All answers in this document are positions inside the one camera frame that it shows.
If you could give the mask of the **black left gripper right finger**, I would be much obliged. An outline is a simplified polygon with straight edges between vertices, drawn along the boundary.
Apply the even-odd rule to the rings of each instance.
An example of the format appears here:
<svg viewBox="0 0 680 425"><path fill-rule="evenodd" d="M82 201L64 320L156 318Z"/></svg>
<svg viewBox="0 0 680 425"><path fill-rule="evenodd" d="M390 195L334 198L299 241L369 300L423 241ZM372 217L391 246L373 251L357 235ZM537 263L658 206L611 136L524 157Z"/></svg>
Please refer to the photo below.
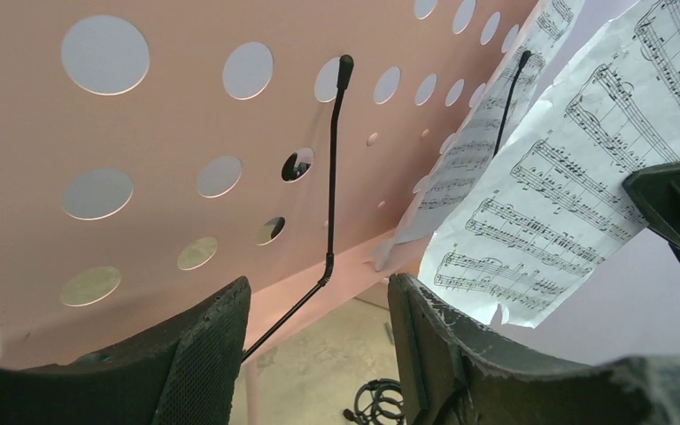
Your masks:
<svg viewBox="0 0 680 425"><path fill-rule="evenodd" d="M680 424L680 356L559 359L458 312L410 274L390 278L388 302L410 424Z"/></svg>

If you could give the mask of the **black mini microphone tripod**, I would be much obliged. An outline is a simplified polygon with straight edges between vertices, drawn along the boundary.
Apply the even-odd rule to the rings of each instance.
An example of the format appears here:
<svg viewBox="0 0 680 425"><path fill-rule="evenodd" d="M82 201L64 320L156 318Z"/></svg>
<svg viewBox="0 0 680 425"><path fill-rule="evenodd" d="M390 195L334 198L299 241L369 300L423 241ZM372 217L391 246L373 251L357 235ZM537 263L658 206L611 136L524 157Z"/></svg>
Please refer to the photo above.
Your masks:
<svg viewBox="0 0 680 425"><path fill-rule="evenodd" d="M379 378L362 384L355 393L351 408L342 416L355 424L404 425L404 400L398 380Z"/></svg>

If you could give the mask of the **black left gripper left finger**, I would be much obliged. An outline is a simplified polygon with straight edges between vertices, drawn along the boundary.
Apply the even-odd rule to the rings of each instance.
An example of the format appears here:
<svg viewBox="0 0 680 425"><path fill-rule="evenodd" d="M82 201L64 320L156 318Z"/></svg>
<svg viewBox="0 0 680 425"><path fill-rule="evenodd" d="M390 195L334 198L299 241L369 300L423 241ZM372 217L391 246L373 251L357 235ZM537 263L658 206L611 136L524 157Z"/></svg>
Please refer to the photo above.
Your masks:
<svg viewBox="0 0 680 425"><path fill-rule="evenodd" d="M238 277L70 364L0 368L0 424L227 424L250 302Z"/></svg>

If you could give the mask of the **sheet music paper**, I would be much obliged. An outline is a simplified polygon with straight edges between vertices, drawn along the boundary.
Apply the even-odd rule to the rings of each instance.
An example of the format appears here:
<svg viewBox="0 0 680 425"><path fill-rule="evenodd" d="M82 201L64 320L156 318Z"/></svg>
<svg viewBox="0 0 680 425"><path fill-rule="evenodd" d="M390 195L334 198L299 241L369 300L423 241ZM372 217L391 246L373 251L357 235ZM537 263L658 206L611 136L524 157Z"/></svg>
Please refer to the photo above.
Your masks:
<svg viewBox="0 0 680 425"><path fill-rule="evenodd" d="M647 224L623 189L680 162L680 1L640 1L557 75L433 235L418 274L481 323L534 328Z"/></svg>
<svg viewBox="0 0 680 425"><path fill-rule="evenodd" d="M509 34L503 43L505 58L473 93L471 112L445 140L440 159L398 224L394 243L430 235L467 197L489 166L498 135L507 135L527 112L539 77L566 41L583 6L581 0L540 1L522 29Z"/></svg>

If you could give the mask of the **pink folding music stand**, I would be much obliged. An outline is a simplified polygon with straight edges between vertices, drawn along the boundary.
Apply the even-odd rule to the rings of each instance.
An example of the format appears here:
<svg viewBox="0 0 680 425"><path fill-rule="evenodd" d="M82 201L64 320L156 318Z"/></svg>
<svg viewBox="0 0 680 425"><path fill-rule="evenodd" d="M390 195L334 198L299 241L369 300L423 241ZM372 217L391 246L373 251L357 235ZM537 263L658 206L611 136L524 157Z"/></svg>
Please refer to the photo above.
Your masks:
<svg viewBox="0 0 680 425"><path fill-rule="evenodd" d="M540 1L0 1L0 368L251 287L244 351L419 259L398 224Z"/></svg>

